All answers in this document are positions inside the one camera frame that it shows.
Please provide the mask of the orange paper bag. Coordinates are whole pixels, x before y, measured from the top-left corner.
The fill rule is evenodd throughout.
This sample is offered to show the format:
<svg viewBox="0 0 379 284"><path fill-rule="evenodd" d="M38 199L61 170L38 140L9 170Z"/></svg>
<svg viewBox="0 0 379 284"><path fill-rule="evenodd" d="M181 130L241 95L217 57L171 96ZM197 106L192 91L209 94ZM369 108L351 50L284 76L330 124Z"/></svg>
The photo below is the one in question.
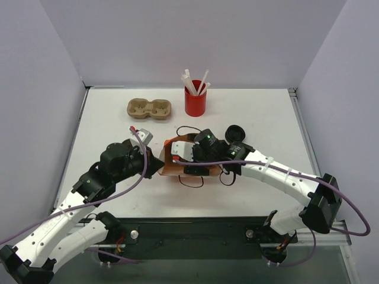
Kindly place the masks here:
<svg viewBox="0 0 379 284"><path fill-rule="evenodd" d="M199 166L193 156L195 146L195 136L201 130L189 125L181 125L176 129L174 138L165 140L159 159L164 162L163 168L158 170L160 176L177 178L179 183L190 188L201 188L204 186L204 179L219 177L223 170L220 166ZM183 182L186 178L200 178L201 184L198 186L189 185Z"/></svg>

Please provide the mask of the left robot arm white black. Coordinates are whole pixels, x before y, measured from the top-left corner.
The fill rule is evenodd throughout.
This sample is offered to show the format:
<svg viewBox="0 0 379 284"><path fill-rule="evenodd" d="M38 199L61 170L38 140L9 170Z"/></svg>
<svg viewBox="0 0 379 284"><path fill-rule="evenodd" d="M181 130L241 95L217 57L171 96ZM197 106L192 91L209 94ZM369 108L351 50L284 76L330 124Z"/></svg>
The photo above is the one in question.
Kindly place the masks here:
<svg viewBox="0 0 379 284"><path fill-rule="evenodd" d="M117 183L140 175L150 179L164 162L149 147L112 143L74 184L49 220L42 222L17 244L1 248L1 262L17 283L49 283L68 260L101 243L121 244L126 237L121 222L111 213L97 213L87 225L71 229L114 192Z"/></svg>

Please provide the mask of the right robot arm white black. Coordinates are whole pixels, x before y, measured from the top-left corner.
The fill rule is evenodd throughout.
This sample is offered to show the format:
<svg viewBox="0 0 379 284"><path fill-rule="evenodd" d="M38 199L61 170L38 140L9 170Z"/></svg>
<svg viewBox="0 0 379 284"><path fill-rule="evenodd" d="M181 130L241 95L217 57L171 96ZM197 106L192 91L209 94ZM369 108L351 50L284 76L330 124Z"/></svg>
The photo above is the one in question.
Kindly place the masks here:
<svg viewBox="0 0 379 284"><path fill-rule="evenodd" d="M342 203L333 176L301 173L241 141L219 140L209 129L195 135L193 141L175 143L171 153L198 166L222 166L227 172L259 180L294 198L299 203L295 208L273 211L267 218L262 233L269 241L306 227L329 233Z"/></svg>

